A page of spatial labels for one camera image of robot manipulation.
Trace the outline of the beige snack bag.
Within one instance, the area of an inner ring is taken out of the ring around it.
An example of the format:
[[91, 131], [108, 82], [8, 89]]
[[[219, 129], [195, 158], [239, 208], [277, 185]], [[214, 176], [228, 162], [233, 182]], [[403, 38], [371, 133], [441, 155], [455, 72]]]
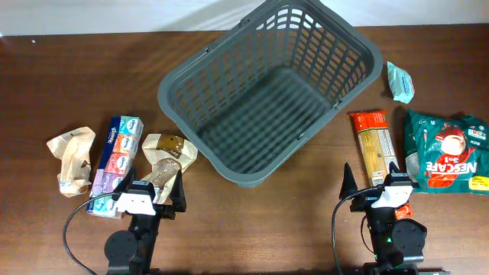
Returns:
[[57, 175], [59, 190], [65, 197], [82, 195], [89, 190], [91, 161], [89, 152], [96, 133], [89, 127], [68, 131], [47, 142], [53, 156], [61, 160]]

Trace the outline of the Kleenex tissue multipack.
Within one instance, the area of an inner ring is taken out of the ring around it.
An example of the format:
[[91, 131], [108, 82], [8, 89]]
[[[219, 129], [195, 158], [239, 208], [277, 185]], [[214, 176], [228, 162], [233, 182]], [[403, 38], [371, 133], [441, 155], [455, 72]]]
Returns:
[[90, 198], [113, 193], [130, 171], [144, 128], [139, 117], [114, 116], [92, 183]]

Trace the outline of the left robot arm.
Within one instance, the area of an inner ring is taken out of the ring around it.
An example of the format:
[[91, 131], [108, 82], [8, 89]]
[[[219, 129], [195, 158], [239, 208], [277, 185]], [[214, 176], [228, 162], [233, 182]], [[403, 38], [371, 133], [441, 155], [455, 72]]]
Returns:
[[151, 266], [160, 221], [174, 220], [178, 212], [186, 211], [182, 172], [176, 173], [170, 190], [169, 205], [154, 204], [155, 196], [155, 188], [151, 182], [135, 179], [135, 169], [131, 169], [115, 188], [112, 198], [116, 208], [130, 215], [131, 222], [128, 229], [113, 233], [105, 243], [108, 274], [160, 273], [159, 269]]

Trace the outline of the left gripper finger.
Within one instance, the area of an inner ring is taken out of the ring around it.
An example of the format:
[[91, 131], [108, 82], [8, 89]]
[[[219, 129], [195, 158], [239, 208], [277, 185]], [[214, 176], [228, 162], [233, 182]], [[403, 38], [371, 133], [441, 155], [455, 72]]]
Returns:
[[170, 192], [172, 206], [186, 206], [186, 198], [183, 190], [183, 173], [179, 170]]
[[132, 167], [123, 180], [114, 188], [114, 193], [123, 193], [127, 190], [128, 186], [135, 180], [136, 169]]

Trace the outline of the brown-top cookie bag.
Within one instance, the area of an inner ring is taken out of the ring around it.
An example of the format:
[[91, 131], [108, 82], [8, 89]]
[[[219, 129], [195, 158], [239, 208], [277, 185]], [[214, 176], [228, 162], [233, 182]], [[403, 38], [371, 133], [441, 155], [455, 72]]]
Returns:
[[142, 150], [151, 165], [151, 173], [142, 180], [154, 185], [153, 203], [162, 205], [170, 195], [177, 173], [184, 173], [199, 152], [187, 139], [170, 134], [149, 134]]

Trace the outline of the light green wipes packet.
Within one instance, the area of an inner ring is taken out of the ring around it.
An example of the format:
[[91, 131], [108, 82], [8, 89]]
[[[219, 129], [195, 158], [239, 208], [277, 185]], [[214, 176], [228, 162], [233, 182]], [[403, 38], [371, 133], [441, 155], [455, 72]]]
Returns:
[[387, 62], [387, 78], [393, 100], [409, 104], [415, 95], [411, 76], [406, 70]]

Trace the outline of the orange spaghetti packet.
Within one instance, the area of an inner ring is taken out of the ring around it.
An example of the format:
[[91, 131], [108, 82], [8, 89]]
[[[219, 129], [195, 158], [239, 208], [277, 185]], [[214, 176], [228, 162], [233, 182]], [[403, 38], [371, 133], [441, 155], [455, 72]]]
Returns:
[[361, 153], [371, 186], [384, 182], [390, 173], [390, 164], [399, 166], [384, 110], [351, 112]]

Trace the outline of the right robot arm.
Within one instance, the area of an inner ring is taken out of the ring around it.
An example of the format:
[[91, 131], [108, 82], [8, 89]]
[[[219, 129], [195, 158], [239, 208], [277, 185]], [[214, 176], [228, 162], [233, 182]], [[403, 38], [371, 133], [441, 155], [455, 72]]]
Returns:
[[408, 205], [413, 181], [391, 163], [381, 184], [359, 189], [350, 166], [344, 165], [340, 203], [351, 201], [350, 211], [361, 212], [367, 222], [374, 262], [363, 265], [360, 274], [418, 274], [424, 260], [427, 229], [411, 218], [401, 218]]

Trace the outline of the green Nescafe coffee bag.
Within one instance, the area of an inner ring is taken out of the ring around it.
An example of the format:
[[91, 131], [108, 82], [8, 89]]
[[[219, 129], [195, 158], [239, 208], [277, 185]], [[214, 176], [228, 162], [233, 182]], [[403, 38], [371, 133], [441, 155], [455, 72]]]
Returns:
[[416, 193], [488, 194], [486, 122], [410, 110], [403, 129], [406, 170]]

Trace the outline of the grey plastic basket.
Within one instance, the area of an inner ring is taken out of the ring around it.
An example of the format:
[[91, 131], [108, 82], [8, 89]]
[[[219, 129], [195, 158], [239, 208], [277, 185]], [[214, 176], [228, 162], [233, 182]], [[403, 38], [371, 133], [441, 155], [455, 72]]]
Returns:
[[253, 188], [382, 69], [378, 47], [323, 3], [273, 0], [168, 73], [157, 99], [221, 176]]

